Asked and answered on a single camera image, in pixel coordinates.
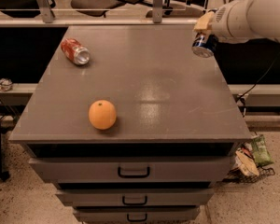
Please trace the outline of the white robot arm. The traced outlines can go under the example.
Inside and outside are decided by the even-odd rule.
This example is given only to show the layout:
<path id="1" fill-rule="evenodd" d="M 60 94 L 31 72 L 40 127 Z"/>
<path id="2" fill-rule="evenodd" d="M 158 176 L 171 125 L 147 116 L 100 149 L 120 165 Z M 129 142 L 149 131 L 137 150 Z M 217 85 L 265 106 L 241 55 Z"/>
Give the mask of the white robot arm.
<path id="1" fill-rule="evenodd" d="M 261 38 L 280 43 L 280 0 L 234 0 L 206 12 L 193 30 L 215 35 L 223 43 Z"/>

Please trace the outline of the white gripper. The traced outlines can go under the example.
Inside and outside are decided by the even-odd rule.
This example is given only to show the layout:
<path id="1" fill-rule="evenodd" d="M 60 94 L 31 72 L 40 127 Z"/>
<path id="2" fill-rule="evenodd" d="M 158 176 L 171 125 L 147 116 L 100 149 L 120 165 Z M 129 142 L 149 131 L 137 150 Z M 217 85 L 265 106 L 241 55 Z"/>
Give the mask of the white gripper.
<path id="1" fill-rule="evenodd" d="M 213 34 L 222 43 L 244 43 L 249 38 L 246 20 L 246 2 L 234 0 L 220 7 L 217 12 L 203 14 L 194 25 L 197 33 Z"/>

